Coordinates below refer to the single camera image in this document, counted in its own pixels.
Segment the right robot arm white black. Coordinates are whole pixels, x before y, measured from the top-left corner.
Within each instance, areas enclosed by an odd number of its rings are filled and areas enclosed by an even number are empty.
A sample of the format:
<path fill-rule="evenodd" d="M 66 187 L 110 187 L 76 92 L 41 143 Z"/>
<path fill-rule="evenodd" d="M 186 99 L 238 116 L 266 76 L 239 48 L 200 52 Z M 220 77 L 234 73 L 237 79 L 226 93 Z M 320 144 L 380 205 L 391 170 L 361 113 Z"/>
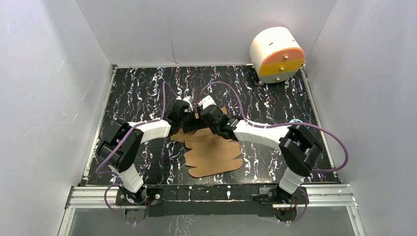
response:
<path fill-rule="evenodd" d="M 323 146 L 300 123 L 268 128 L 265 124 L 230 118 L 216 104 L 205 105 L 203 102 L 199 102 L 197 111 L 199 119 L 223 139 L 258 143 L 280 151 L 287 169 L 275 192 L 261 194 L 256 197 L 258 202 L 290 204 L 297 196 L 296 190 L 322 156 Z"/>

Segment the brown cardboard box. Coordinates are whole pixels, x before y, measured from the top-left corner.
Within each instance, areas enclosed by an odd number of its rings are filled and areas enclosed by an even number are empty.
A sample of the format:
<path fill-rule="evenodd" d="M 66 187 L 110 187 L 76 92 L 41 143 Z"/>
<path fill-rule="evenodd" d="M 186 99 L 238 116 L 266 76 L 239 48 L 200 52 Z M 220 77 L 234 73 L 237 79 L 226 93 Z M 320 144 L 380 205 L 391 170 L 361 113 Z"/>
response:
<path fill-rule="evenodd" d="M 185 143 L 185 165 L 194 178 L 234 171 L 243 164 L 240 144 L 212 134 L 208 128 L 193 134 L 184 134 L 180 129 L 171 140 Z"/>

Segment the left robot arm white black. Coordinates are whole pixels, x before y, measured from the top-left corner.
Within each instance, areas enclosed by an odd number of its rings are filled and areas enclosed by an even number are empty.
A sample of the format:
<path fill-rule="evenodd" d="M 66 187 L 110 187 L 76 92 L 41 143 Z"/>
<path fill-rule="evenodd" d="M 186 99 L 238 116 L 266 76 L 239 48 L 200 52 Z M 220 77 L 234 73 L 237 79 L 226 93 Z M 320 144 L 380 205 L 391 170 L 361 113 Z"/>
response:
<path fill-rule="evenodd" d="M 132 204 L 141 205 L 148 198 L 145 181 L 134 161 L 141 144 L 177 134 L 193 117 L 193 98 L 177 98 L 163 118 L 143 122 L 117 121 L 99 144 L 96 155 L 121 180 L 119 189 Z"/>

